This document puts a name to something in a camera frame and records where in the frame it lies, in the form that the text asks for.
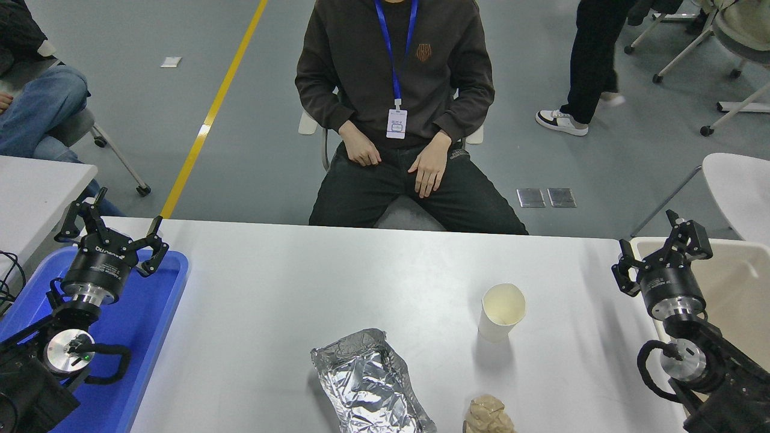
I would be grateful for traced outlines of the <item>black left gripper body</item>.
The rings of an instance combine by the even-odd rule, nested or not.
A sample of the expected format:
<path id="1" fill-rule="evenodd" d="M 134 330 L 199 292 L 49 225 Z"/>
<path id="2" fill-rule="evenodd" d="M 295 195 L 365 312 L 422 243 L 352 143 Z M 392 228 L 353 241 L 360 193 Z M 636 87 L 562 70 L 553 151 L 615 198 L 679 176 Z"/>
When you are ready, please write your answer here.
<path id="1" fill-rule="evenodd" d="M 99 288 L 106 299 L 119 299 L 133 266 L 138 263 L 135 250 L 128 250 L 132 239 L 119 232 L 86 234 L 61 282 L 61 290 L 72 298 L 83 289 Z"/>

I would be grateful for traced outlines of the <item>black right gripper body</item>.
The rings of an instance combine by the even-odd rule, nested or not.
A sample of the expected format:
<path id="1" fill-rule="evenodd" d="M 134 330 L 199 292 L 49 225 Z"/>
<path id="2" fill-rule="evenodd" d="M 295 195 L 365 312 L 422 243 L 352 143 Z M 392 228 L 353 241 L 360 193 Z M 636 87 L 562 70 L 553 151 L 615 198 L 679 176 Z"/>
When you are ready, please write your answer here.
<path id="1" fill-rule="evenodd" d="M 705 310 L 705 299 L 691 269 L 693 259 L 646 259 L 638 284 L 647 310 Z"/>

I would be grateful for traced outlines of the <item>lanyard person's left hand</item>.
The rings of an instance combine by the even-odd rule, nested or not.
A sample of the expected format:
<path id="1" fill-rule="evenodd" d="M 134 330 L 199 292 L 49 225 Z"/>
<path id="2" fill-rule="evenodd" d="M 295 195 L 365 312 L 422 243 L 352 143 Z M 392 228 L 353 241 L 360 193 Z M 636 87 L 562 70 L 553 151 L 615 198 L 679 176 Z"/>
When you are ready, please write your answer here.
<path id="1" fill-rule="evenodd" d="M 414 191 L 424 199 L 432 192 L 436 192 L 441 185 L 446 171 L 446 158 L 453 141 L 445 131 L 439 131 L 407 170 L 407 173 L 415 174 Z"/>

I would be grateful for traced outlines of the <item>lanyard person's right hand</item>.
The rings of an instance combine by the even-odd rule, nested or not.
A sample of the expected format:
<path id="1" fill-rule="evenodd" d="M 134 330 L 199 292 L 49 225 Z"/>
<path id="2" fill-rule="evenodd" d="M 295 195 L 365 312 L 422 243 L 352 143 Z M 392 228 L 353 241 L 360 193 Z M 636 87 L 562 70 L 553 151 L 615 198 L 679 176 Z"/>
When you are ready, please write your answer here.
<path id="1" fill-rule="evenodd" d="M 338 134 L 343 140 L 348 159 L 355 164 L 368 167 L 369 165 L 379 165 L 382 162 L 376 146 L 352 121 L 345 121 L 339 127 Z"/>

